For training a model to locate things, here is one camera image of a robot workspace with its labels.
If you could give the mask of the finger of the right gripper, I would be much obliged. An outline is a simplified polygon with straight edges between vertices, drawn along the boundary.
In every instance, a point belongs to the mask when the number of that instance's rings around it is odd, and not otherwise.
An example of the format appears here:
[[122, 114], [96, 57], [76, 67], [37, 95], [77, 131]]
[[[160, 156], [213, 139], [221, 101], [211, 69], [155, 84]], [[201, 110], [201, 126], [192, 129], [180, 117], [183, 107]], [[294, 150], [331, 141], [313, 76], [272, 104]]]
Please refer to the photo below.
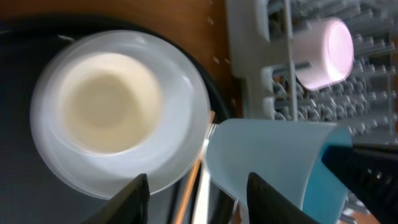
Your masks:
[[397, 146], [329, 146], [322, 162], [380, 223], [397, 223]]

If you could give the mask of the pale green plate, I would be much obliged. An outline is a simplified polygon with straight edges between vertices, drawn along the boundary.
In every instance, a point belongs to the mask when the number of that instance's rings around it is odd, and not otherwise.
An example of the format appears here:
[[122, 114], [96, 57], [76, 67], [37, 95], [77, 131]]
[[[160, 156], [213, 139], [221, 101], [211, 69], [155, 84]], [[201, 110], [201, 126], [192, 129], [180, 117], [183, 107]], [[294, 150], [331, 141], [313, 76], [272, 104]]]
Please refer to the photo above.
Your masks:
[[[62, 73], [91, 54], [116, 53], [143, 63], [160, 84], [158, 127], [141, 144], [102, 154], [68, 137], [59, 110]], [[41, 74], [30, 107], [35, 145], [48, 168], [71, 188], [96, 198], [115, 196], [139, 174], [151, 193], [181, 179], [197, 160], [210, 122], [210, 101], [198, 69], [178, 48], [150, 34], [111, 30], [87, 36], [58, 54]]]

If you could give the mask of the light blue cup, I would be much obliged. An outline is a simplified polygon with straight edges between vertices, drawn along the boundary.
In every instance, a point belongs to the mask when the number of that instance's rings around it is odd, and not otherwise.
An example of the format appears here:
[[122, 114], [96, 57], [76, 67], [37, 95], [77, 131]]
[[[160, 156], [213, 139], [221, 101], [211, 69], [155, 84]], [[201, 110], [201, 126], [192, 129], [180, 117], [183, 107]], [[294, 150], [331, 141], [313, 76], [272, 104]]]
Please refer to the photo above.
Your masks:
[[228, 119], [210, 138], [205, 160], [213, 183], [238, 200], [245, 223], [249, 221], [246, 186], [250, 172], [317, 222], [336, 223], [348, 189], [321, 161], [330, 145], [352, 145], [346, 126]]

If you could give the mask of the cream cup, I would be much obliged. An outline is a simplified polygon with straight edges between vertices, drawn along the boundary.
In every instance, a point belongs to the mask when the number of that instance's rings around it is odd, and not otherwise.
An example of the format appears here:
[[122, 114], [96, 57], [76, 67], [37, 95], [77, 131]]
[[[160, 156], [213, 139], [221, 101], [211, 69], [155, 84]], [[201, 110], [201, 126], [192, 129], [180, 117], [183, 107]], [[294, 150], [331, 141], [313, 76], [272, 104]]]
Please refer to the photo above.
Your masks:
[[86, 151], [126, 151], [144, 142], [160, 123], [159, 82], [143, 63], [126, 55], [83, 57], [65, 69], [60, 84], [65, 132]]

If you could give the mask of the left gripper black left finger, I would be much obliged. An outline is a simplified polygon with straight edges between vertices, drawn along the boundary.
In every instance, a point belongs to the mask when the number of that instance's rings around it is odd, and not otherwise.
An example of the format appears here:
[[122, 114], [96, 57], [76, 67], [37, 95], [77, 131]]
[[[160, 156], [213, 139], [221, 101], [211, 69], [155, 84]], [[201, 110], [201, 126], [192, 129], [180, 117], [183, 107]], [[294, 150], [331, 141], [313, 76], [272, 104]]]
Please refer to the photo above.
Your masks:
[[146, 174], [139, 174], [83, 224], [146, 224], [150, 198]]

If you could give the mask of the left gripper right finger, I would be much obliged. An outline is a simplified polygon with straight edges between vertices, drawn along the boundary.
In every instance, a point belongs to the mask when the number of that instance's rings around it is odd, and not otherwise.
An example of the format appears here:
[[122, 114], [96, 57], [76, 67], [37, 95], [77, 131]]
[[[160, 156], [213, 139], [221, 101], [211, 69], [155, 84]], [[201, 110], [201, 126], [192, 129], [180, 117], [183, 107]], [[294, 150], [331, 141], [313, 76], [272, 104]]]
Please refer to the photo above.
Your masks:
[[248, 175], [246, 198], [250, 224], [318, 224], [255, 172]]

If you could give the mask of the white bowl with food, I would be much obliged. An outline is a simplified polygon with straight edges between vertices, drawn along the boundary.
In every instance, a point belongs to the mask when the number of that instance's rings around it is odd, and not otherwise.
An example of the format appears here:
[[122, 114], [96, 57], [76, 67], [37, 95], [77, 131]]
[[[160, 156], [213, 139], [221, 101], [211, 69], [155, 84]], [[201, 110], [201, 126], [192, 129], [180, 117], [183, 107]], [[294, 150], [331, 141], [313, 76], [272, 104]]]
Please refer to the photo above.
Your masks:
[[296, 70], [299, 82], [308, 90], [318, 90], [345, 80], [353, 68], [354, 44], [346, 24], [329, 17], [309, 23], [310, 28], [294, 34], [295, 63], [310, 63]]

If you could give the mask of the white plastic fork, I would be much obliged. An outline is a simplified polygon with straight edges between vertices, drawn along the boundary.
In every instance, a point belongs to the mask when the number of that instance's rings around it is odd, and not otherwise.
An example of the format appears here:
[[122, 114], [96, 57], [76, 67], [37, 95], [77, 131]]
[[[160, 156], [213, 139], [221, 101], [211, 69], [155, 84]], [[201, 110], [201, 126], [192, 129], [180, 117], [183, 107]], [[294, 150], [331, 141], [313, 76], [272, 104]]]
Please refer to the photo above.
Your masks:
[[197, 190], [197, 197], [195, 200], [194, 211], [192, 215], [191, 224], [207, 224], [208, 210], [210, 198], [210, 183], [211, 176], [206, 164], [206, 150], [210, 142], [210, 138], [215, 132], [217, 124], [212, 123], [209, 127], [208, 133], [203, 143], [203, 149], [200, 154], [200, 179]]

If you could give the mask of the wooden chopstick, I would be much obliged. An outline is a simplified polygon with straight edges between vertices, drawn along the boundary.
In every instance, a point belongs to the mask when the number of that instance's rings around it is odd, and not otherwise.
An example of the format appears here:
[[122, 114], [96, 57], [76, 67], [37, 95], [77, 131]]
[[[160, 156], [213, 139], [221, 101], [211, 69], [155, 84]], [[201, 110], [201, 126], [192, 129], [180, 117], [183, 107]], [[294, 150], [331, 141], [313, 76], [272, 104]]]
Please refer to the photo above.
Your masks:
[[[211, 111], [209, 127], [213, 123], [214, 117], [215, 117], [215, 112]], [[192, 196], [193, 187], [195, 185], [197, 176], [199, 176], [199, 179], [200, 179], [200, 154], [201, 154], [201, 151], [199, 153], [197, 160], [194, 162], [193, 167], [188, 175], [188, 180], [187, 180], [187, 183], [185, 184], [185, 188], [184, 188], [183, 194], [182, 194], [182, 199], [178, 205], [177, 214], [173, 220], [173, 224], [182, 224], [183, 223], [185, 212], [187, 210], [188, 203], [190, 201], [190, 197]]]

